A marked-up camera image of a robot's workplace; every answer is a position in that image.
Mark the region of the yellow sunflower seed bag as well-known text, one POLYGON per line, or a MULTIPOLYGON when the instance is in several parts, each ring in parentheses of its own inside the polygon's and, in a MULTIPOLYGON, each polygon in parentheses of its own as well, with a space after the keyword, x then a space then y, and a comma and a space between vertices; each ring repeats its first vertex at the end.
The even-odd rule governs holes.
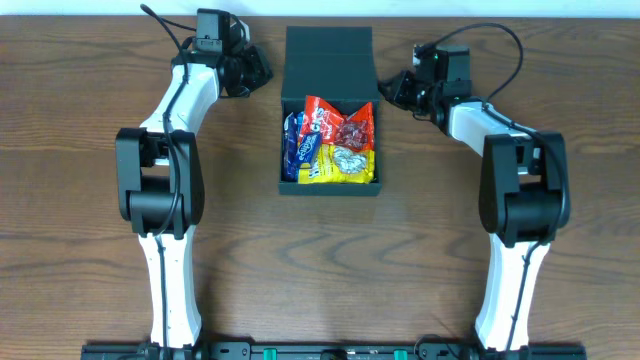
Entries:
POLYGON ((298 172, 299 184, 368 184, 374 179, 375 152, 323 144, 309 169, 298 172))

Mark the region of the blue Oreo cookie pack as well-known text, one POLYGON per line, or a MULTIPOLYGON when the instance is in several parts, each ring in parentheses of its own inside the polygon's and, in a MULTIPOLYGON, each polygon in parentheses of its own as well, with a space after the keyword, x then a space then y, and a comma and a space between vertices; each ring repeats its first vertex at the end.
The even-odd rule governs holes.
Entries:
POLYGON ((290 113, 283 122, 283 167, 282 177, 287 182, 296 182, 298 169, 294 157, 298 148, 298 134, 304 121, 303 112, 290 113))

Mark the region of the blue Eclipse mints box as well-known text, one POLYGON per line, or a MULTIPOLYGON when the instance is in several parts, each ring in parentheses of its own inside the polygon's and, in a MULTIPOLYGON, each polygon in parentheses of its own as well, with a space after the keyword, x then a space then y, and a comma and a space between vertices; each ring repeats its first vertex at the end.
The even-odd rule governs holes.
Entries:
POLYGON ((322 134, 320 132, 304 135, 294 157, 294 165, 299 169, 311 167, 321 145, 322 134))

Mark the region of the black gift box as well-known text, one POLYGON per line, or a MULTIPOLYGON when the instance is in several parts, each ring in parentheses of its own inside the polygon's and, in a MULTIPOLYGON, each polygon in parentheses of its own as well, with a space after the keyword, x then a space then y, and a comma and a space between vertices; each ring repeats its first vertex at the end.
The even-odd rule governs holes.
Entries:
POLYGON ((280 193, 305 196, 378 195, 381 189, 376 120, 379 100, 370 28, 288 27, 281 90, 282 140, 278 185, 280 193), (368 102, 373 103, 375 170, 374 179, 370 183, 304 185, 283 179, 283 122, 290 113, 304 111, 307 96, 324 99, 343 115, 356 112, 368 102))

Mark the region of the red Hacks candy bag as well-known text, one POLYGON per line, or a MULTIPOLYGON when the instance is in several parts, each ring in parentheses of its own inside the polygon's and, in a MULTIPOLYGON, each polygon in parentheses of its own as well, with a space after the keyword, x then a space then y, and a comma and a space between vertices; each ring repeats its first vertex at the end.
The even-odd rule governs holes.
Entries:
POLYGON ((341 114, 324 99, 307 96, 298 144, 311 133, 319 133, 322 143, 349 148, 355 152, 373 150, 375 125, 373 103, 368 102, 350 115, 341 114))

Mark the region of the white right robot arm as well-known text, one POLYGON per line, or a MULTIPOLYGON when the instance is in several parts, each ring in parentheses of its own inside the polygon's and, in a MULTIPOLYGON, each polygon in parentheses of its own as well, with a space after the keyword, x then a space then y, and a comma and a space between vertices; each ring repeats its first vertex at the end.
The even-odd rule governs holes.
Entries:
POLYGON ((466 47, 417 45, 414 68, 380 82, 379 90, 481 157, 478 211, 490 263, 473 353, 525 359, 537 276, 570 214, 565 142, 560 133, 520 125, 473 95, 470 60, 466 47))

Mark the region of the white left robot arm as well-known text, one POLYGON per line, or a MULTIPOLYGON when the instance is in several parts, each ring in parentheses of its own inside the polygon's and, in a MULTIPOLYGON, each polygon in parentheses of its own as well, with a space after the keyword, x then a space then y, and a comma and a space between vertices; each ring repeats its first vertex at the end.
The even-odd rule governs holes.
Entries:
POLYGON ((157 108, 116 135, 119 211, 144 253, 150 340, 166 357, 193 350, 202 329, 193 275, 193 242, 205 202, 197 134, 218 100, 246 98, 272 76, 256 45, 227 55, 186 49, 172 61, 157 108))

